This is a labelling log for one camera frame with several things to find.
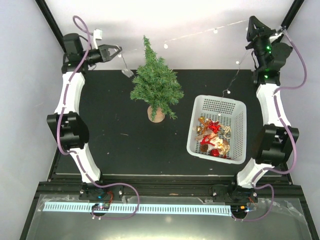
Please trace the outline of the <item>white plastic basket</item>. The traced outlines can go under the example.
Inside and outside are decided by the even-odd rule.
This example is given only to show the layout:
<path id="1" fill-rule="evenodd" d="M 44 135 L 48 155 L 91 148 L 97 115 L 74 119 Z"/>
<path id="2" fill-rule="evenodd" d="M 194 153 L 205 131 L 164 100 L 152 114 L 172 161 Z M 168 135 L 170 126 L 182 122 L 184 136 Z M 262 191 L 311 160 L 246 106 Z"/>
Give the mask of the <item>white plastic basket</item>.
<path id="1" fill-rule="evenodd" d="M 201 134 L 204 122 L 211 120 L 220 125 L 218 137 L 229 143 L 229 151 L 220 156 L 214 156 L 208 145 L 206 152 L 201 151 L 201 140 L 196 137 Z M 242 164 L 246 159 L 247 146 L 247 108 L 238 100 L 211 95 L 199 95 L 195 98 L 188 131 L 187 152 L 195 157 L 226 164 Z"/>

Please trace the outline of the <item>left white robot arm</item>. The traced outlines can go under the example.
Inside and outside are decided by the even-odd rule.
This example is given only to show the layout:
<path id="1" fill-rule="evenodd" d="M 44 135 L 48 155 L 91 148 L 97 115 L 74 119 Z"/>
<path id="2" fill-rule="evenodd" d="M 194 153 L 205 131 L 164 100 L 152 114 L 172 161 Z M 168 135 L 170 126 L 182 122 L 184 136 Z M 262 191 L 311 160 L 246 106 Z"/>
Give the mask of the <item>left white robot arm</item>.
<path id="1" fill-rule="evenodd" d="M 80 171 L 82 182 L 92 184 L 89 193 L 101 200 L 107 195 L 108 188 L 98 182 L 101 170 L 94 162 L 89 148 L 90 133 L 80 117 L 80 99 L 89 67 L 111 61 L 121 53 L 122 48 L 102 44 L 84 49 L 77 33 L 65 35 L 63 43 L 66 53 L 61 68 L 62 90 L 58 105 L 54 113 L 47 116 L 46 122 L 60 153 L 72 157 Z"/>

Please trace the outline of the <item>small green christmas tree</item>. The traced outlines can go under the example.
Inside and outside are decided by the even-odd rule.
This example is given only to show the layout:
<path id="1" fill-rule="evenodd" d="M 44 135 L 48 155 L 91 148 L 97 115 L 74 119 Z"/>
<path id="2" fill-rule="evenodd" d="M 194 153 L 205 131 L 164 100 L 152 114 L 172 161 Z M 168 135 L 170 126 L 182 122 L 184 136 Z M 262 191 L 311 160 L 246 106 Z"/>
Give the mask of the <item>small green christmas tree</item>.
<path id="1" fill-rule="evenodd" d="M 141 100 L 151 107 L 150 118 L 155 120 L 157 110 L 177 119 L 176 113 L 171 109 L 184 97 L 184 92 L 177 80 L 177 73 L 173 71 L 166 60 L 152 49 L 150 39 L 143 36 L 144 64 L 139 65 L 132 80 L 134 85 L 130 92 L 131 100 Z"/>

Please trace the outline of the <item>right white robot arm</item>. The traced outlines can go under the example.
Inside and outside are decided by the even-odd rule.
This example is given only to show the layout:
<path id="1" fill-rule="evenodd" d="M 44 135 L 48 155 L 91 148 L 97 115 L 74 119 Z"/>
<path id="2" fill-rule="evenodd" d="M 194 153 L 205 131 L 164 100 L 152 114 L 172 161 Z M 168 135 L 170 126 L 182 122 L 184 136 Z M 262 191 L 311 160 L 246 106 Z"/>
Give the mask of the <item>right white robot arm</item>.
<path id="1" fill-rule="evenodd" d="M 290 54 L 298 51 L 293 41 L 279 41 L 280 36 L 287 34 L 284 27 L 272 29 L 254 15 L 249 18 L 246 49 L 252 50 L 257 59 L 252 78 L 263 127 L 255 139 L 251 159 L 235 176 L 234 185 L 227 189 L 228 198 L 234 202 L 246 195 L 245 189 L 255 188 L 267 172 L 288 174 L 289 170 L 281 171 L 277 167 L 285 164 L 290 156 L 297 156 L 296 142 L 300 133 L 291 126 L 281 100 L 281 91 L 294 87 L 281 86 L 280 70 Z"/>

